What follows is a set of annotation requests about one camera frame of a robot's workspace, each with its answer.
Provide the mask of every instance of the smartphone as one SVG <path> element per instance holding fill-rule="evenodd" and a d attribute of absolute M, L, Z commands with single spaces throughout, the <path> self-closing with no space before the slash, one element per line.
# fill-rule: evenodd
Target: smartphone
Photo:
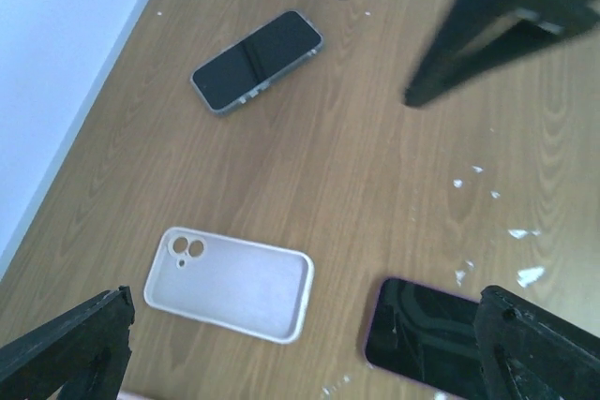
<path fill-rule="evenodd" d="M 365 344 L 382 369 L 466 399 L 488 399 L 473 322 L 478 303 L 386 279 Z"/>
<path fill-rule="evenodd" d="M 210 111 L 226 114 L 322 47 L 314 25 L 298 11 L 286 11 L 194 70 L 191 83 Z"/>

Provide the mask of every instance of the white phone case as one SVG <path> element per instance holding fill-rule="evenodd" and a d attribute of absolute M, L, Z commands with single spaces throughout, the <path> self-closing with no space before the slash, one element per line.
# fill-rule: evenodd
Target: white phone case
<path fill-rule="evenodd" d="M 302 332 L 313 276 L 312 260 L 295 250 L 174 227 L 158 244 L 143 297 L 156 309 L 289 344 Z"/>

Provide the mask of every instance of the black smartphone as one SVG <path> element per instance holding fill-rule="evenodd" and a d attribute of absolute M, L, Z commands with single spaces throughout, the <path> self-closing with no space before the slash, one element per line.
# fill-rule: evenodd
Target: black smartphone
<path fill-rule="evenodd" d="M 322 47 L 314 25 L 298 11 L 286 11 L 194 70 L 191 83 L 210 111 L 225 114 Z"/>
<path fill-rule="evenodd" d="M 488 399 L 473 322 L 478 303 L 386 279 L 365 356 L 382 369 L 466 399 Z"/>

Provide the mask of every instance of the wood grain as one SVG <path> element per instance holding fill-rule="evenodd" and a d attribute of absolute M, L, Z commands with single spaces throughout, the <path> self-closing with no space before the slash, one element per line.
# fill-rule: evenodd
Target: wood grain
<path fill-rule="evenodd" d="M 499 284 L 600 334 L 600 37 L 408 110 L 401 88 L 451 1 L 151 0 L 2 281 L 0 343 L 127 284 L 129 391 L 429 399 L 361 355 L 390 274 L 473 298 Z M 322 30 L 323 53 L 241 111 L 211 115 L 190 71 L 290 7 Z M 174 225 L 309 254 L 300 340 L 278 346 L 150 309 L 143 284 Z M 537 265 L 544 276 L 521 288 L 517 270 Z M 456 270 L 467 271 L 461 287 Z"/>

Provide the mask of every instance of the white debris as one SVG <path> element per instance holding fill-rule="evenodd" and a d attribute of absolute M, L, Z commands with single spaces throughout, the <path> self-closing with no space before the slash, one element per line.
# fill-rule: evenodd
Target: white debris
<path fill-rule="evenodd" d="M 542 30 L 546 30 L 547 32 L 550 32 L 552 35 L 559 35 L 564 30 L 563 26 L 557 25 L 556 23 L 546 22 L 546 21 L 539 22 L 537 24 L 537 26 L 540 27 Z"/>
<path fill-rule="evenodd" d="M 519 19 L 524 19 L 525 21 L 530 21 L 530 22 L 537 22 L 537 20 L 540 18 L 540 15 L 538 12 L 533 11 L 532 9 L 526 9 L 526 8 L 517 8 L 515 10 L 515 15 Z"/>
<path fill-rule="evenodd" d="M 455 271 L 455 274 L 457 275 L 457 285 L 462 286 L 462 279 L 467 273 L 465 271 Z"/>
<path fill-rule="evenodd" d="M 517 282 L 523 287 L 527 288 L 531 283 L 537 281 L 546 271 L 542 266 L 531 267 L 529 269 L 522 269 L 517 272 Z"/>
<path fill-rule="evenodd" d="M 525 236 L 527 236 L 529 234 L 529 232 L 527 230 L 517 230 L 517 229 L 512 229 L 512 230 L 509 230 L 508 232 L 515 239 L 523 239 Z"/>
<path fill-rule="evenodd" d="M 531 234 L 531 236 L 539 236 L 542 234 L 541 230 L 519 230 L 519 229 L 511 229 L 508 233 L 516 239 L 523 239 L 525 236 Z"/>

